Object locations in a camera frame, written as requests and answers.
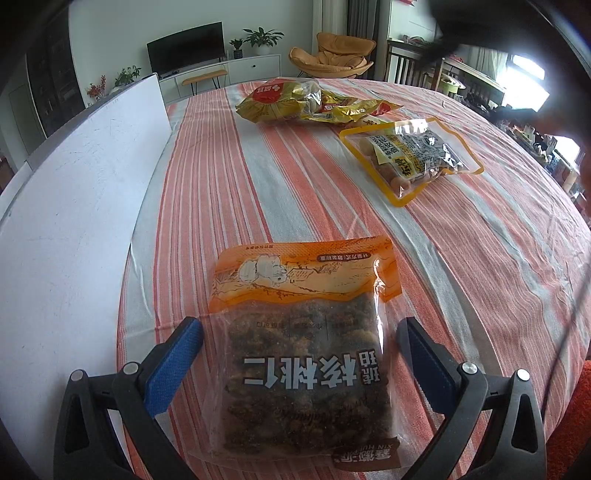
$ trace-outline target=orange armchair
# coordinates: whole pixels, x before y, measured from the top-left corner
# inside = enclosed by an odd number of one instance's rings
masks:
[[[290,51],[291,62],[312,77],[355,78],[374,64],[365,59],[376,46],[373,40],[326,32],[319,32],[316,38],[319,51],[316,57],[298,47]]]

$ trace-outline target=orange bag top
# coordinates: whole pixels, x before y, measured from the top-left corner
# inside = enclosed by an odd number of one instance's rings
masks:
[[[216,313],[247,300],[349,301],[370,291],[382,301],[402,293],[386,236],[241,245],[223,251],[217,261],[209,310]]]

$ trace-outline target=transparent plastic packaging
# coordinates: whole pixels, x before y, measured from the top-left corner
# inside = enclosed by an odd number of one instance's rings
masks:
[[[401,292],[385,236],[222,252],[209,305],[224,332],[206,402],[210,450],[191,454],[299,470],[329,465],[337,449],[400,440]]]
[[[345,124],[397,108],[385,100],[360,100],[323,90],[316,80],[274,79],[237,105],[236,113],[254,123],[300,118]]]
[[[484,171],[460,135],[435,117],[346,129],[340,138],[394,206],[441,175]]]

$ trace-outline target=black tv screen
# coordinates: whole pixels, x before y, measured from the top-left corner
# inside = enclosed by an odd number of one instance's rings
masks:
[[[202,25],[148,43],[152,71],[162,76],[206,60],[226,55],[222,22]]]

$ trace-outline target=striped tablecloth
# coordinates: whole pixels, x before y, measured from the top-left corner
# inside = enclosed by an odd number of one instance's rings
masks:
[[[260,83],[214,90],[168,109],[173,134],[135,228],[121,294],[118,364],[141,361],[185,316],[207,313],[212,274],[225,248],[386,234],[398,255],[412,314],[459,361],[486,373],[531,373],[538,401],[582,280],[589,228],[556,182],[513,140],[437,92],[366,80],[322,80],[359,98],[404,105],[387,118],[437,116],[484,163],[480,176],[438,179],[404,208],[383,197],[323,124],[255,125],[234,106]],[[571,336],[550,395],[548,436],[569,402],[589,344],[591,303]],[[167,414],[164,431],[204,479],[361,478],[316,468],[288,475],[221,468],[190,454],[207,443],[204,392],[215,348],[204,350]],[[410,448],[421,451],[441,418],[415,395],[401,408]],[[477,425],[455,474],[466,471]],[[136,471],[144,468],[130,444]]]

